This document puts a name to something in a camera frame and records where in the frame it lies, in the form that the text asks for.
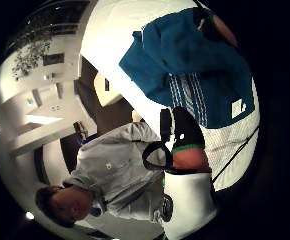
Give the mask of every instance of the dark hair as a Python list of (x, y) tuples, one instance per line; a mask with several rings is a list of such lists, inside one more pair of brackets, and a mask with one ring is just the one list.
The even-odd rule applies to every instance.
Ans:
[(72, 228), (74, 227), (73, 222), (65, 222), (61, 219), (58, 219), (50, 205), (50, 198), (55, 194), (55, 192), (51, 189), (51, 187), (43, 187), (37, 190), (35, 195), (35, 203), (37, 207), (45, 214), (46, 217), (51, 219), (56, 224), (66, 227), (66, 228)]

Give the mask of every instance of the teal towel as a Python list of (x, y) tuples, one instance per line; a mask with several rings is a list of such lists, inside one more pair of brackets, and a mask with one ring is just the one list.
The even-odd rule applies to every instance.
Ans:
[[(199, 124), (221, 128), (254, 111), (252, 75), (237, 49), (215, 38), (217, 30), (213, 39), (208, 35), (211, 14), (201, 11), (168, 14), (134, 32), (119, 65), (151, 100), (185, 106)], [(244, 111), (233, 116), (233, 103), (240, 99)]]

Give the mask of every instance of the gray jacket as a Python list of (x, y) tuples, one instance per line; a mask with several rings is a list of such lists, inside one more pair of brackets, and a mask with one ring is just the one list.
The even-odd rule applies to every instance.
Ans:
[[(163, 188), (161, 171), (149, 171), (142, 153), (159, 138), (146, 123), (116, 128), (83, 145), (77, 167), (64, 185), (74, 184), (94, 193), (93, 207), (122, 218), (159, 221)], [(165, 161), (162, 151), (151, 155), (155, 163)]]

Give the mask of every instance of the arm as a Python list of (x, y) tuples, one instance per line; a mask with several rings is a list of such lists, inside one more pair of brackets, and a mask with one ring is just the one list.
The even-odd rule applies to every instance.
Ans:
[(141, 192), (137, 198), (119, 210), (109, 212), (120, 218), (146, 220), (152, 223), (160, 221), (159, 207), (163, 196), (161, 178)]
[(128, 141), (154, 142), (160, 138), (152, 131), (147, 123), (129, 123), (111, 131), (111, 137)]

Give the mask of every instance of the black strap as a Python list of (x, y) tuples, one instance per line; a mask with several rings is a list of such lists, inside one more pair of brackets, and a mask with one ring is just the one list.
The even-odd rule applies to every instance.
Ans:
[[(147, 158), (149, 157), (149, 155), (159, 148), (161, 148), (165, 152), (165, 158), (166, 158), (165, 166), (156, 165), (147, 161)], [(150, 143), (144, 150), (142, 154), (142, 158), (143, 158), (143, 164), (145, 168), (148, 170), (163, 170), (163, 169), (166, 169), (166, 167), (170, 168), (171, 166), (173, 166), (172, 155), (170, 151), (168, 150), (168, 148), (165, 146), (165, 143), (161, 141)]]
[(214, 177), (214, 179), (212, 180), (212, 182), (214, 183), (216, 181), (216, 179), (222, 174), (222, 172), (224, 172), (224, 170), (228, 167), (228, 165), (234, 160), (234, 158), (237, 156), (237, 154), (239, 154), (240, 151), (243, 150), (243, 148), (248, 144), (249, 140), (251, 140), (251, 138), (254, 136), (254, 134), (256, 133), (256, 131), (259, 129), (259, 125), (256, 127), (256, 129), (253, 131), (253, 133), (246, 138), (245, 142), (239, 146), (239, 148), (237, 149), (237, 151), (234, 153), (234, 155), (231, 157), (231, 159), (225, 164), (225, 166), (222, 168), (222, 170), (217, 174), (216, 177)]
[(193, 0), (193, 2), (197, 5), (197, 7), (203, 8), (202, 5), (201, 5), (201, 3), (199, 1)]

